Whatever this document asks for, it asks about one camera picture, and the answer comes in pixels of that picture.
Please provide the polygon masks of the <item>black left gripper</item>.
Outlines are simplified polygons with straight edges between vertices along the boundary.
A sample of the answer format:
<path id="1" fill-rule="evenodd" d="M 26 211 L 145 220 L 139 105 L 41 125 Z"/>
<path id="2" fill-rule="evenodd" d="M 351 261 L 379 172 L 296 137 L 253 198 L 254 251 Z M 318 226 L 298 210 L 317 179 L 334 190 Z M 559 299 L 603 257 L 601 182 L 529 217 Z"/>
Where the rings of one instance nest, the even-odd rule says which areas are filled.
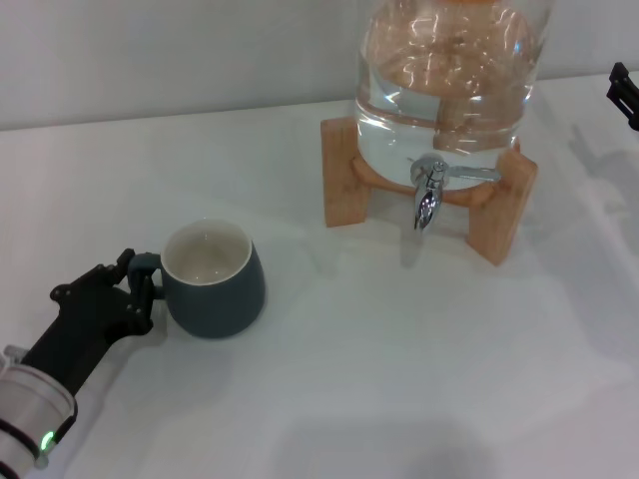
<path id="1" fill-rule="evenodd" d="M 135 251 L 126 248 L 112 264 L 97 264 L 70 283 L 53 288 L 58 316 L 24 356 L 37 369 L 77 393 L 117 341 L 148 334 L 154 283 L 151 270 L 129 275 L 130 292 L 115 286 L 127 276 Z"/>

